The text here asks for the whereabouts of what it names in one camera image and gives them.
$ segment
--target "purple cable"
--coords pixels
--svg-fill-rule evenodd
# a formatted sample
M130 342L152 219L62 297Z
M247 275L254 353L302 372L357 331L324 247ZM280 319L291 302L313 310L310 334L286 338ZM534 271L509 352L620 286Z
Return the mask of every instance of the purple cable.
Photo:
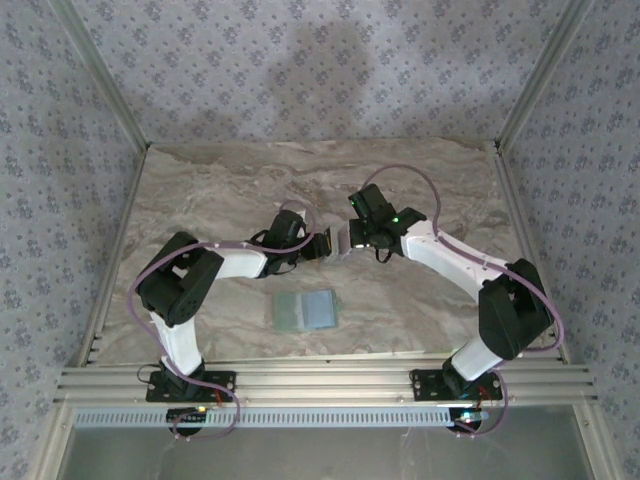
M207 439L213 439L213 438L222 438L222 437L228 435L229 433L231 433L233 431L233 429L238 424L238 421L240 420L240 410L241 410L240 399L236 396L235 393L233 393L228 388L225 388L225 387L223 387L221 385L216 385L215 383L203 382L201 380L196 380L195 378L190 378L189 376L183 374L180 370L178 370L176 365L173 363L173 361L169 357L169 352L167 352L166 348L164 348L164 345L160 341L160 338L158 337L158 335L156 335L156 333L153 331L153 329L149 325L147 325L138 316L138 314L136 313L135 308L133 306L133 297L134 297L134 295L136 293L136 289L140 286L140 284L144 281L145 278L147 278L149 275L151 275L151 273L153 273L155 270L160 268L165 263L170 262L174 258L176 258L176 257L178 257L178 256L180 256L180 255L182 255L184 253L190 252L191 250L196 250L198 248L229 248L229 249L238 249L238 250L254 250L256 252L263 252L263 253L281 253L281 254L297 252L298 250L303 248L305 245L308 245L309 242L311 242L311 240L313 240L313 236L315 235L315 229L316 229L316 219L315 219L315 215L313 213L313 209L308 207L306 204L304 204L302 202L299 202L298 200L287 200L287 201L285 201L280 206L280 210L282 210L285 207L285 205L290 205L290 204L300 205L309 214L309 224L310 224L309 230L310 230L310 234L299 245L296 245L295 247L291 247L291 248L276 249L276 248L261 247L261 246L258 246L258 245L251 245L251 244L246 243L246 242L198 242L198 243L194 243L192 245L187 245L186 247L179 248L178 250L175 250L175 251L171 252L169 255L167 255L165 257L162 257L160 260L158 260L157 262L155 262L152 265L150 265L148 268L146 268L138 276L138 278L135 279L135 281L133 282L133 285L131 285L131 288L129 288L129 291L127 292L127 310L129 311L129 314L131 315L131 317L136 322L138 322L138 325L140 325L142 327L142 329L145 332L147 332L147 334L149 334L156 341L156 343L160 347L160 351L162 352L162 354L164 356L166 356L166 364L167 364L167 366L179 378L181 378L185 382L191 383L193 385L198 385L200 387L212 388L214 390L218 390L220 392L223 392L226 395L228 395L229 397L231 397L231 399L233 400L233 402L236 405L236 414L233 417L233 421L224 430L222 430L222 431L220 431L218 433L212 434L212 435L202 435L202 436L198 436L198 437L183 437L182 435L179 435L177 433L177 430L176 430L177 423L174 422L174 424L173 424L173 432L176 435L176 438L189 439L189 440L207 440Z
M440 194L438 193L438 189L436 188L435 184L433 183L431 178L429 178L427 176L426 173L424 173L419 168L413 167L411 165L405 165L405 164L401 164L401 163L393 164L393 165L386 165L384 167L379 168L378 170L373 172L371 175L369 175L369 177L362 184L362 188L366 187L369 184L369 182L371 182L371 180L373 180L373 178L375 176L377 176L379 173L382 173L385 170L389 170L390 168L402 168L402 169L406 169L406 170L411 170L412 172L415 172L418 175L420 175L429 184L429 187L431 187L431 191L433 192L433 196L435 197L435 200L436 200L436 211L433 214L433 220L431 222L432 225L433 225L433 234L436 236L436 239L438 239L440 241L440 243L442 243L442 245L444 245L445 247L447 247L452 252L460 255L463 258L466 258L467 260L469 260L471 262L477 263L478 265L482 265L482 266L484 266L486 268L490 268L490 269L495 270L497 272L503 273L503 274L507 275L509 278L511 278L512 280L515 280L516 282L520 283L521 285L524 285L536 297L538 297L540 299L540 301L544 304L544 306L547 307L549 312L551 312L551 316L553 317L553 320L556 323L556 328L558 330L558 335L556 336L555 342L553 342L551 345L548 345L546 347L531 347L531 348L527 348L527 349L525 349L525 351L528 351L528 352L546 352L548 350L553 350L554 348L558 348L562 344L562 342L564 341L564 324L562 323L562 319L560 317L560 313L556 309L555 305L551 302L551 300L549 300L547 298L547 296L544 293L542 293L540 291L540 289L538 289L535 285L533 285L526 278L521 277L517 273L514 273L511 270L509 270L509 269L507 269L507 268L505 268L505 267L503 267L501 265L496 265L495 263L490 263L490 262L485 265L485 261L482 258L476 257L475 255L472 255L472 254L470 254L468 252L465 252L464 250L461 250L460 248L456 247L455 245L452 245L451 243L449 243L446 239L440 237L440 231L438 230L438 218L440 218L440 212L442 210L442 200L440 199Z
M488 430L485 430L484 432L476 432L473 428L469 427L468 425L465 425L462 422L453 422L458 427L467 430L469 432L469 436L471 437L480 437L482 435L488 435L492 432L495 432L498 429L498 427L502 425L502 422L504 422L504 419L507 416L507 407L509 406L509 391L507 390L507 384L504 381L504 377L498 370L494 369L492 371L493 373L496 374L496 376L498 377L498 380L500 380L500 388L502 389L502 397L504 398L504 405L502 406L502 412L500 413L498 420L496 420L496 423L494 423Z

